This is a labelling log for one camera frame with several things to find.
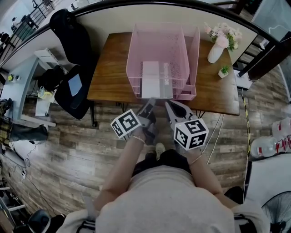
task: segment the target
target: wrist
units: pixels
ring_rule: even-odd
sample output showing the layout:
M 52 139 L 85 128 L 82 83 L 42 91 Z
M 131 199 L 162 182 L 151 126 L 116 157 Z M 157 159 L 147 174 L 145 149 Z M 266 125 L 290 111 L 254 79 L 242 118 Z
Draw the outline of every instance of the wrist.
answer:
M 144 132 L 142 130 L 138 131 L 138 132 L 133 132 L 132 134 L 133 136 L 139 137 L 140 139 L 142 139 L 143 141 L 146 140 L 146 136 L 144 134 Z
M 132 141 L 134 144 L 141 144 L 142 146 L 146 143 L 143 138 L 136 135 L 131 135 L 130 141 Z
M 188 164 L 193 163 L 199 156 L 200 156 L 200 150 L 199 149 L 194 149 L 193 151 L 187 152 L 186 153 L 186 158 L 188 161 Z

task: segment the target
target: flower vase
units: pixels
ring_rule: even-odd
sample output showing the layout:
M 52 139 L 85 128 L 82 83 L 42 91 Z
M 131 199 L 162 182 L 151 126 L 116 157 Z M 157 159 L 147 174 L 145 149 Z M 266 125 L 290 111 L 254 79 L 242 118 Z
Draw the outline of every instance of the flower vase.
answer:
M 208 54 L 208 57 L 207 57 L 208 61 L 210 63 L 215 63 L 222 55 L 222 52 L 223 52 L 223 48 L 221 48 L 218 44 L 214 44 Z

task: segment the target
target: fan grille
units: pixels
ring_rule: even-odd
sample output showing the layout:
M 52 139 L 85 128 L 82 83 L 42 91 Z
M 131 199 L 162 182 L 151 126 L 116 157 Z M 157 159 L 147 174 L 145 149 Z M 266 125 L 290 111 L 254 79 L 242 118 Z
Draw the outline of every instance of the fan grille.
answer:
M 269 201 L 263 207 L 263 211 L 270 222 L 286 225 L 282 233 L 287 233 L 291 229 L 291 191 L 282 192 Z

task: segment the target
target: wooden floor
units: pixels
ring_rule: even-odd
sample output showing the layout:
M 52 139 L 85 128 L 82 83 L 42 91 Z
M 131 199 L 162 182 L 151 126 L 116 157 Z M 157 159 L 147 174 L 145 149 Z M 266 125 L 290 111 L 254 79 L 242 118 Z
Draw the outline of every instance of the wooden floor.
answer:
M 209 157 L 218 137 L 219 127 L 223 118 L 221 132 L 210 158 L 210 167 L 218 176 L 224 190 L 232 186 L 242 186 L 246 169 L 247 129 L 246 116 L 240 95 L 239 116 L 228 116 L 215 113 L 205 113 L 203 116 L 211 135 L 218 122 L 217 129 L 204 152 Z M 286 90 L 279 70 L 273 69 L 259 81 L 252 84 L 250 90 L 244 91 L 251 127 L 251 140 L 271 134 L 270 125 L 274 121 L 291 116 Z M 130 105 L 134 111 L 140 106 Z M 35 107 L 31 103 L 25 106 L 27 113 L 33 115 Z M 95 116 L 98 127 L 92 128 L 90 112 L 78 121 L 57 105 L 52 105 L 50 115 L 57 123 L 56 128 L 50 127 L 48 141 L 37 145 L 29 159 L 31 167 L 27 168 L 27 177 L 40 190 L 43 198 L 54 208 L 55 213 L 67 214 L 84 208 L 82 194 L 98 195 L 104 179 L 118 159 L 125 145 L 117 139 L 110 127 L 112 120 L 122 113 L 115 103 L 95 105 Z M 163 107 L 156 107 L 157 126 L 160 130 L 159 141 L 166 148 L 173 148 L 171 129 L 166 119 Z M 29 142 L 15 142 L 16 150 L 24 157 L 34 145 Z M 152 147 L 145 147 L 140 159 Z M 2 173 L 9 185 L 29 212 L 37 209 L 47 209 L 52 215 L 52 209 L 40 197 L 39 192 L 28 179 L 22 180 L 20 170 L 8 175 L 8 168 L 14 165 L 0 156 L 3 161 Z

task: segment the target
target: white t-shirt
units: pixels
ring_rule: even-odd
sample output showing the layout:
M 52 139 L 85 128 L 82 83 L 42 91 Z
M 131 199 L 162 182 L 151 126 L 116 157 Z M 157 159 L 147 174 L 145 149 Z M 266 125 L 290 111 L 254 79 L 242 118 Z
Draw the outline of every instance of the white t-shirt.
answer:
M 249 218 L 258 233 L 270 231 L 269 220 L 254 203 L 230 210 L 207 190 L 195 187 L 189 173 L 160 166 L 134 176 L 128 191 L 102 208 L 95 228 L 98 233 L 236 233 L 240 230 L 235 213 Z M 67 218 L 58 233 L 71 232 Z
M 18 28 L 19 25 L 20 25 L 20 23 L 19 23 L 19 22 L 16 22 L 16 20 L 14 20 L 14 21 L 12 22 L 12 25 L 13 25 L 14 27 Z

